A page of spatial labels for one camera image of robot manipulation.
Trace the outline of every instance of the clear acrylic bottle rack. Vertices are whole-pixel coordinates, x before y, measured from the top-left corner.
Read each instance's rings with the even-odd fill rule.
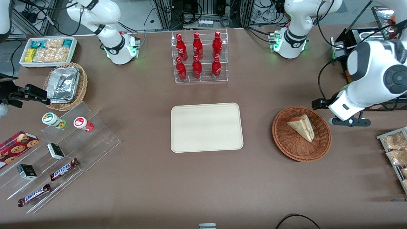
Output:
[[[9,201],[15,202],[16,208],[19,208],[17,205],[19,199],[42,188],[46,183],[50,183],[52,189],[50,193],[45,193],[29,202],[26,206],[21,207],[21,211],[35,213],[120,143],[120,140],[103,124],[96,114],[97,111],[85,102],[81,102],[61,116],[66,121],[66,126],[63,129],[57,129],[53,126],[46,127],[37,134],[40,143],[34,149],[23,154],[20,157],[21,159],[12,161],[11,164],[0,170],[2,191]],[[94,129],[91,132],[85,132],[73,126],[74,119],[79,116],[85,117],[89,122],[93,123]],[[47,148],[47,145],[51,142],[61,147],[65,154],[62,160],[51,157]],[[80,164],[51,182],[50,174],[53,174],[74,158],[77,158]],[[19,164],[32,165],[37,178],[34,180],[22,179],[17,171]]]
[[[213,63],[213,56],[212,56],[212,43],[213,39],[215,38],[215,31],[221,32],[221,40],[222,40],[222,55],[220,56],[220,63],[222,65],[221,68],[221,77],[219,80],[212,79],[212,63]],[[194,32],[199,32],[199,36],[201,38],[203,44],[203,59],[201,60],[202,64],[202,77],[201,79],[196,79],[193,76],[193,56],[194,51],[192,48],[192,44],[194,42]],[[186,45],[186,52],[188,54],[187,61],[184,61],[186,67],[186,81],[180,81],[177,69],[176,69],[176,61],[175,59],[178,56],[177,53],[177,39],[175,35],[180,33],[182,35],[182,39]],[[174,78],[176,83],[199,83],[199,82],[219,82],[219,81],[228,81],[229,79],[229,71],[228,71],[228,31],[227,29],[217,29],[217,30],[195,30],[195,31],[178,31],[172,32],[171,34],[171,49],[173,55],[173,65],[174,65]]]

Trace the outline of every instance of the white tray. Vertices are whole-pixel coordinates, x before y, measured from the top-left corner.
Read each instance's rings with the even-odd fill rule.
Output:
[[[171,110],[171,150],[174,153],[242,147],[242,125],[236,103],[175,106]]]
[[[27,55],[27,51],[29,48],[31,48],[31,45],[33,44],[34,41],[41,41],[41,40],[48,40],[48,39],[64,39],[64,40],[72,40],[72,44],[69,48],[69,53],[68,57],[66,58],[65,62],[47,62],[47,63],[41,63],[41,62],[25,62],[25,56]],[[20,65],[26,68],[49,68],[49,67],[56,67],[60,66],[63,64],[68,64],[71,62],[74,53],[75,53],[75,48],[77,45],[77,40],[73,37],[35,37],[35,38],[30,38],[27,41],[27,44],[24,48],[23,54],[21,55],[20,58]]]

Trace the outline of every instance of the white bottle with green cap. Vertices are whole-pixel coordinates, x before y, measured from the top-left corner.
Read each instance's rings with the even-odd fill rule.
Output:
[[[57,129],[62,129],[66,125],[66,121],[58,117],[56,114],[52,112],[48,112],[44,114],[42,117],[42,122],[49,126],[54,126]]]

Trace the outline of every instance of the small bottle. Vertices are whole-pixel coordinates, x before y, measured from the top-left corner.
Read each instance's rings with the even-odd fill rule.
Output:
[[[42,122],[49,126],[54,126],[57,129],[62,129],[66,125],[66,121],[58,117],[56,114],[52,112],[48,112],[44,114],[42,117]]]
[[[177,57],[175,60],[177,61],[177,65],[175,66],[175,68],[177,69],[179,80],[186,81],[186,68],[184,63],[182,62],[181,57]]]
[[[202,41],[199,38],[199,33],[195,32],[194,33],[194,43],[192,44],[192,47],[194,49],[194,55],[197,55],[199,60],[204,58],[204,49],[202,47]]]
[[[182,35],[178,33],[175,37],[177,38],[178,56],[182,58],[182,61],[188,60],[188,54],[186,54],[186,45],[185,42],[182,40]]]
[[[219,62],[219,56],[213,58],[212,63],[212,79],[219,80],[221,78],[221,63]]]
[[[74,121],[74,126],[78,129],[84,130],[86,132],[91,132],[93,130],[93,123],[89,122],[84,117],[77,117]]]
[[[194,70],[194,77],[196,79],[200,79],[202,76],[202,64],[199,61],[199,56],[195,55],[194,56],[194,62],[192,63],[192,68]]]
[[[212,43],[212,56],[215,58],[217,55],[221,56],[222,54],[222,40],[221,40],[221,32],[215,32],[215,39]]]

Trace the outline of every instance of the snickers bar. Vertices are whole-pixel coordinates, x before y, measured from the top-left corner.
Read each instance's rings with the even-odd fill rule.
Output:
[[[63,166],[62,168],[60,168],[59,170],[57,170],[55,173],[51,174],[51,181],[56,180],[58,177],[64,175],[66,172],[68,172],[69,170],[71,170],[73,167],[79,165],[78,160],[75,158],[72,161],[70,161],[68,164],[66,164],[65,166]]]
[[[25,198],[21,198],[18,200],[18,207],[23,207],[24,205],[28,204],[30,201],[32,201],[35,198],[38,198],[40,195],[46,193],[46,192],[51,192],[51,186],[50,184],[46,184],[44,187],[38,189],[37,191],[31,193],[29,196],[26,196]]]

